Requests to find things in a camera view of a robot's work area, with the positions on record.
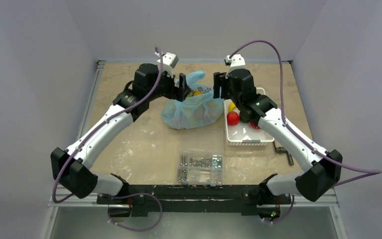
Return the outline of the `light blue plastic bag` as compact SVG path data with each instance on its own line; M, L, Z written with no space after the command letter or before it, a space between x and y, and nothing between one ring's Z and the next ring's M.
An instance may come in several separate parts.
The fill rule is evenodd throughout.
M187 75L187 84L191 93L183 102L168 100L161 118L167 127L173 129L192 129L215 123L223 114L224 99L213 98L213 87L199 83L205 77L204 71L195 71ZM204 92L192 97L193 91Z

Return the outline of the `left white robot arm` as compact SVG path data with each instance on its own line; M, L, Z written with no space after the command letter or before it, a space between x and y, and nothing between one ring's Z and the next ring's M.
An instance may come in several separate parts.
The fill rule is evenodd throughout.
M184 101L191 93L187 77L176 80L166 67L141 64L134 79L113 100L98 122L66 149L55 148L51 157L52 173L72 195L82 199L91 193L109 195L117 204L128 199L126 180L116 174L97 175L90 171L102 151L160 97Z

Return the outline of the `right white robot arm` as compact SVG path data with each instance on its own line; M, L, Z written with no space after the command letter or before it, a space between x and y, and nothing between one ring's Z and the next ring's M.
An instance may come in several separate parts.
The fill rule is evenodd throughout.
M282 110L268 96L257 92L249 70L213 74L214 97L231 99L244 121L252 122L273 136L298 163L301 174L272 174L259 185L261 204L279 195L299 194L315 202L339 180L343 157L310 140L282 116Z

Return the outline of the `yellow fake banana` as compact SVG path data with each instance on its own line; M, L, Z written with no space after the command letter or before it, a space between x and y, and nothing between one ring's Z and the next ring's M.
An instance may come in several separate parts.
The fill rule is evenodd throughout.
M229 111L229 112L232 112L232 111L235 110L235 108L236 108L236 105L235 105L233 102L231 102L231 103L229 104L229 106L228 106L228 111Z

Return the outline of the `red fake apple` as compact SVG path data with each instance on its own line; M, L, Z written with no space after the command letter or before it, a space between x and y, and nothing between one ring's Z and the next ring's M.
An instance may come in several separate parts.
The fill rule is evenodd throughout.
M230 111L226 115L226 122L227 122L227 125L229 125L229 126L237 125L240 122L239 114L235 111Z

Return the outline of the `green fake avocado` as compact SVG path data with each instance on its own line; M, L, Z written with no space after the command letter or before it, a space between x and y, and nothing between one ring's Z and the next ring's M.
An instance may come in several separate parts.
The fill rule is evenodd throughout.
M239 113L239 117L242 123L249 123L252 118L252 112L247 110L242 110Z

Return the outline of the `red fake tomato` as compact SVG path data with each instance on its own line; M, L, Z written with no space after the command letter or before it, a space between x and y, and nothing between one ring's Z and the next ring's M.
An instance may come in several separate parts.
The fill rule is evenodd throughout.
M252 128L254 128L254 129L257 129L257 130L259 130L259 129L261 129L259 126L257 126L256 124L254 124L253 122L249 122L249 125L252 127Z

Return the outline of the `white plastic basket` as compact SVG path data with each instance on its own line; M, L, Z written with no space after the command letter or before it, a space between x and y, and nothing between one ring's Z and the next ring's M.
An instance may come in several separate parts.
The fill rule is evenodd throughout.
M237 125L228 125L230 99L224 100L224 122L226 143L230 146L264 146L274 142L274 138L262 129L256 129L249 123L239 122Z

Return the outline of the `clear plastic screw box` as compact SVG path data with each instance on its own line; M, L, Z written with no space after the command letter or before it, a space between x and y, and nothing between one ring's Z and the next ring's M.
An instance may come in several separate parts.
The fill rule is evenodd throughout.
M221 186L224 132L219 129L182 129L176 180L184 185Z

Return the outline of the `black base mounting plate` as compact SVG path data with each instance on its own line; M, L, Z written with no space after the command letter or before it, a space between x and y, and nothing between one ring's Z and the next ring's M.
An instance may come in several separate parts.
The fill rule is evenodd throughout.
M243 216L274 215L291 204L291 196L270 195L259 185L129 185L121 199L98 196L97 204L112 215L146 217L152 212L240 213Z

